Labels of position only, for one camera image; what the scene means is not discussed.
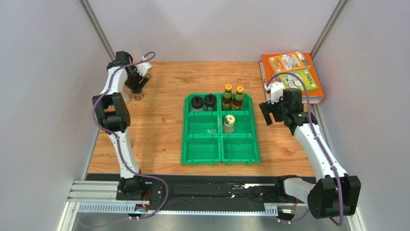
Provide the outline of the yellow cap green label bottle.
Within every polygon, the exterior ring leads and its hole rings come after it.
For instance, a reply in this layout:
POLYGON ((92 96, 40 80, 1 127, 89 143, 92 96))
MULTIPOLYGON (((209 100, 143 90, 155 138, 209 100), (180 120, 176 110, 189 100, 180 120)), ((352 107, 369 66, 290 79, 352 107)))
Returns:
POLYGON ((232 84, 226 84, 222 94, 222 110, 229 111, 232 107, 232 84))

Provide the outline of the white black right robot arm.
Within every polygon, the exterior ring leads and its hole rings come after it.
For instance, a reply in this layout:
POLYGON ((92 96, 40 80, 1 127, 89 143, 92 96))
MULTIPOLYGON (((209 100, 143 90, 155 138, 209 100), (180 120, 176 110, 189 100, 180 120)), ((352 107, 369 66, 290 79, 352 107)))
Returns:
POLYGON ((344 217, 356 213, 361 182, 349 175, 336 161, 330 148, 322 140, 322 132, 311 109, 304 110, 300 89, 271 89, 271 99, 259 105, 266 124, 283 122, 303 147, 310 161, 316 182, 308 183, 296 175, 278 179, 281 198, 293 197, 307 203, 316 219, 344 217))

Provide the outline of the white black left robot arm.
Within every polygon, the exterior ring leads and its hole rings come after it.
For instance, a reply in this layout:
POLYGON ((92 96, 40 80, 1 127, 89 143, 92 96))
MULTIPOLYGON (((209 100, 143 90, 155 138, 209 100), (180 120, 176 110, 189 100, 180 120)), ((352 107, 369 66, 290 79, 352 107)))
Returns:
POLYGON ((145 55, 134 63, 128 52, 116 52, 115 60, 107 66, 108 79, 103 90, 92 98, 94 123, 108 134, 120 164, 117 200, 141 200, 148 194, 133 156, 129 138, 131 117, 122 92, 127 87, 135 98, 143 97, 143 87, 151 77, 149 60, 145 55))

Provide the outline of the black lid jar white granules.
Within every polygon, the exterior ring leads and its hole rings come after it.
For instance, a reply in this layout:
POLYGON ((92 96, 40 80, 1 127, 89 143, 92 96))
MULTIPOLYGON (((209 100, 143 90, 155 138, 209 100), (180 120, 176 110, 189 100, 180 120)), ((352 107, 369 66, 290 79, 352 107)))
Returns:
POLYGON ((193 112, 204 110, 204 100, 202 97, 196 95, 191 99, 191 110, 193 112))

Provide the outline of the white lid sauce jar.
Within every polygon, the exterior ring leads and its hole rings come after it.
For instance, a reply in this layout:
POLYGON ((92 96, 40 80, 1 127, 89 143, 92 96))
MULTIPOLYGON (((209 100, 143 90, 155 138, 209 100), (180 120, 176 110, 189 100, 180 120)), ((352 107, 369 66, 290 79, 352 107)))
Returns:
POLYGON ((132 95, 133 95, 133 98, 137 101, 142 100, 144 98, 144 92, 143 91, 138 92, 138 93, 134 92, 132 95))

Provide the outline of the yellow-green lid sesame jar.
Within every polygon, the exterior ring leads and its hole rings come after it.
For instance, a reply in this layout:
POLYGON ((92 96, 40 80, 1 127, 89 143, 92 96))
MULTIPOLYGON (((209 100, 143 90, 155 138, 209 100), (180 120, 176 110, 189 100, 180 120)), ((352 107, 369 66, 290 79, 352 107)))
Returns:
POLYGON ((233 115, 226 115, 223 120, 223 132, 224 133, 233 133, 235 130, 235 116, 233 115))

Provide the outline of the yellow cap soy sauce bottle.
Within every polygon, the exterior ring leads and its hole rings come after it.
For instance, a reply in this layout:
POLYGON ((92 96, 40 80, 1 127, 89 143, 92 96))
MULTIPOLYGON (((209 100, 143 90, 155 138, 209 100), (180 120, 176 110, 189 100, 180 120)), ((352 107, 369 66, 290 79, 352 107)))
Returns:
POLYGON ((244 93, 244 87, 243 86, 238 86, 236 89, 236 93, 233 97, 232 101, 232 110, 239 111, 242 110, 243 107, 243 93, 244 93))

